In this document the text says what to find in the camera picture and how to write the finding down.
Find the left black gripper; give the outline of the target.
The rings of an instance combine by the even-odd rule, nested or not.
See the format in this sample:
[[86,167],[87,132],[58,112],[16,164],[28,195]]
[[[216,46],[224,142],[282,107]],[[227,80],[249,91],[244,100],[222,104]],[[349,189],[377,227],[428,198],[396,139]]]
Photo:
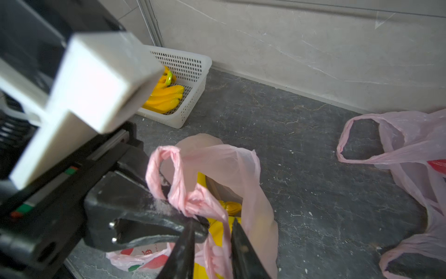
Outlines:
[[207,221],[186,217],[147,187],[109,172],[131,146],[144,144],[136,124],[125,122],[3,199],[1,278],[72,278],[64,262],[84,235],[88,246],[103,252],[176,242],[187,226],[196,243],[204,242]]

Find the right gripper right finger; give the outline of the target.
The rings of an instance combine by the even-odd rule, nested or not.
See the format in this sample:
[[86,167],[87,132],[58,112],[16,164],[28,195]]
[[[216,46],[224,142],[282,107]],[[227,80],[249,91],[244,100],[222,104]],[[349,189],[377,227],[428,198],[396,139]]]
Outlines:
[[235,279],[270,279],[237,219],[232,225],[231,252]]

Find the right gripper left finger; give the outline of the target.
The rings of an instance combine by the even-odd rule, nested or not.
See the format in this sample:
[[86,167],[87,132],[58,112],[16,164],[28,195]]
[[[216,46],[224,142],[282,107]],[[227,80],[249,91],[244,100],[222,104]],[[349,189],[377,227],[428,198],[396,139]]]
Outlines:
[[194,220],[185,226],[157,279],[192,279],[195,261]]

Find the pink plastic bag front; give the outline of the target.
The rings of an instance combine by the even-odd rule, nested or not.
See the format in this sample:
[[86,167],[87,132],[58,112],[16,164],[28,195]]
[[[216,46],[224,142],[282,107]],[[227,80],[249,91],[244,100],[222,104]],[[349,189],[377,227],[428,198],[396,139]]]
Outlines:
[[[204,174],[211,185],[197,183]],[[254,151],[224,144],[219,138],[197,134],[174,146],[160,146],[150,156],[145,180],[156,199],[167,201],[187,217],[201,216],[223,224],[222,246],[211,234],[195,246],[195,263],[205,267],[208,279],[230,279],[228,212],[218,200],[242,205],[241,222],[252,247],[271,278],[278,269],[278,225],[260,187],[260,160]]]

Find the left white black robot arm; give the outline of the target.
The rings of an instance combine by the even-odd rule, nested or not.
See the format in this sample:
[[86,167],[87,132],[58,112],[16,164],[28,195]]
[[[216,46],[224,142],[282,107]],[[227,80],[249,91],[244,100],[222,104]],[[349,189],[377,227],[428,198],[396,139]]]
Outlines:
[[83,239],[103,252],[178,247],[188,278],[208,223],[156,201],[129,118],[162,64],[98,1],[1,2],[1,277],[69,276]]

